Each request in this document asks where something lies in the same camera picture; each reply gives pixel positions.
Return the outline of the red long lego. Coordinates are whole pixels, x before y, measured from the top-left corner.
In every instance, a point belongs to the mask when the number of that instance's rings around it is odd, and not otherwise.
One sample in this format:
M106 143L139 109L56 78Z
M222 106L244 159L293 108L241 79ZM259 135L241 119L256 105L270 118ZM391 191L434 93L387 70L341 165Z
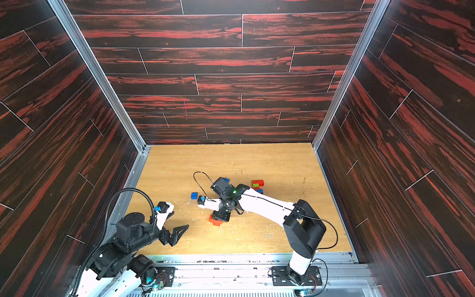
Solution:
M215 220L214 217L213 217L213 215L210 215L210 217L209 217L209 222L213 223L213 222L222 222L222 221L220 221L220 220Z
M253 184L259 184L260 187L264 186L264 180L262 179L258 179L258 180L252 180L252 187L253 187Z

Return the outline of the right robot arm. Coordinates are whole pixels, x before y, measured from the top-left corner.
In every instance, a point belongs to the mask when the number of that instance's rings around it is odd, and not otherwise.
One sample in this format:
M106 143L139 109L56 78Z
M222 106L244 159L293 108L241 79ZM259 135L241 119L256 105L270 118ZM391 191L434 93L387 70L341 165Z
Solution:
M318 250L325 232L324 222L305 200L296 203L280 201L239 184L233 186L225 178L217 179L211 190L218 199L199 198L200 208L213 211L212 219L228 222L232 211L252 212L281 226L293 250L284 277L295 285L302 285L310 263Z

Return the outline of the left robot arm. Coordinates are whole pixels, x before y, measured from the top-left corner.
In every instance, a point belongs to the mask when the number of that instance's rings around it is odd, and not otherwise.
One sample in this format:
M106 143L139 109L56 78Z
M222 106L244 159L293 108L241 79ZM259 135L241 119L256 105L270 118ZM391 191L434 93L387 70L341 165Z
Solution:
M170 232L163 224L174 214L173 208L156 207L154 211L157 222L147 223L144 214L133 212L116 224L115 235L82 264L71 297L124 297L138 287L145 295L165 287L173 269L158 269L151 259L136 252L155 241L176 245L189 225Z

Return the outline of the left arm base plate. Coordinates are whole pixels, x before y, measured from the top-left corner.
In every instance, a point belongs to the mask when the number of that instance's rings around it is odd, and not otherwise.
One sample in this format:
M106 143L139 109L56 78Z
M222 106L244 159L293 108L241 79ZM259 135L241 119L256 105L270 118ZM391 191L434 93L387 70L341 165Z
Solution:
M145 273L143 287L160 290L172 287L175 278L175 267L155 267L153 271Z

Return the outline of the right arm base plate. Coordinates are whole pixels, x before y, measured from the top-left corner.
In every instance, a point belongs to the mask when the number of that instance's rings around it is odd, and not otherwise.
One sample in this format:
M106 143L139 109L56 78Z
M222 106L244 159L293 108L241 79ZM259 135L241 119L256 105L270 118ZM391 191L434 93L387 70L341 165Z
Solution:
M289 266L273 266L268 273L273 286L321 286L322 278L317 266L310 266L307 271L300 275Z

